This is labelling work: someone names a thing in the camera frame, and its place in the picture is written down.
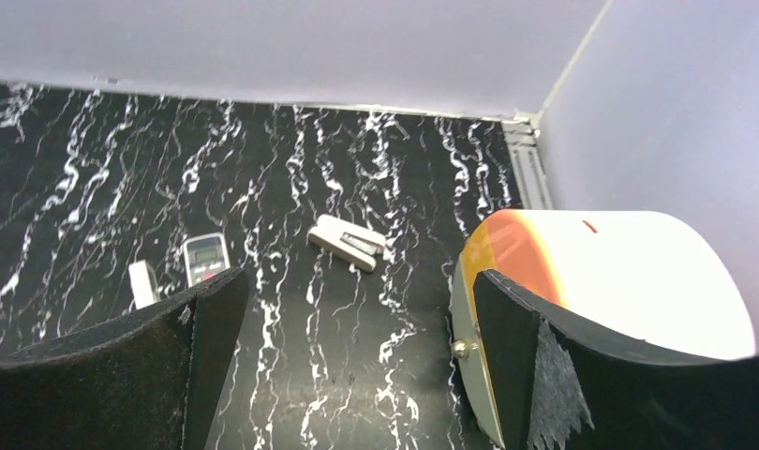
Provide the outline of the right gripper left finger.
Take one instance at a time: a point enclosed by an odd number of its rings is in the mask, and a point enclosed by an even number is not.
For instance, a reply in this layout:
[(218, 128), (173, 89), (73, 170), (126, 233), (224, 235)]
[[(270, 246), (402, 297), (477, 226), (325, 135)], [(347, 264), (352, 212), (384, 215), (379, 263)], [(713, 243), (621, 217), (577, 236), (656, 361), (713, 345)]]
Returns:
[(0, 355), (0, 449), (202, 449), (249, 281), (223, 271), (121, 317)]

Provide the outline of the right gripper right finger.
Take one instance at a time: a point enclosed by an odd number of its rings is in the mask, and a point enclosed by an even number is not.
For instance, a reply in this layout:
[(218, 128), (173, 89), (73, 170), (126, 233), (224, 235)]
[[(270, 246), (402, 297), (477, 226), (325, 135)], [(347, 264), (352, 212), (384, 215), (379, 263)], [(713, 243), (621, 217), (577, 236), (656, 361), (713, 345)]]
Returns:
[(504, 447), (759, 449), (759, 355), (649, 344), (495, 270), (473, 292)]

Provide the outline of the slim white remote control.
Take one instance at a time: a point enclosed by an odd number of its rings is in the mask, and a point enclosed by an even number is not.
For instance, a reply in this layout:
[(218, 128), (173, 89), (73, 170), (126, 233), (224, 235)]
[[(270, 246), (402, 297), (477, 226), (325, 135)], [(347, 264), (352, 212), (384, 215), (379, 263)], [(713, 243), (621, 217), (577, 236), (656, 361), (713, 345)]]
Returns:
[(136, 309), (149, 307), (160, 301), (154, 268), (145, 260), (128, 267), (129, 282)]

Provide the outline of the grey remote control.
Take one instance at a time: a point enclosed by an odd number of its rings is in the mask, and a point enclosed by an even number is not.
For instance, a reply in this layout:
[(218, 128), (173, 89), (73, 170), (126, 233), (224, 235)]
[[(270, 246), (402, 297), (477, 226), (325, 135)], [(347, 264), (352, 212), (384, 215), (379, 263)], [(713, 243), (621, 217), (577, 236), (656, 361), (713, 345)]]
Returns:
[(182, 244), (186, 284), (192, 287), (231, 268), (231, 261), (222, 232), (190, 237)]

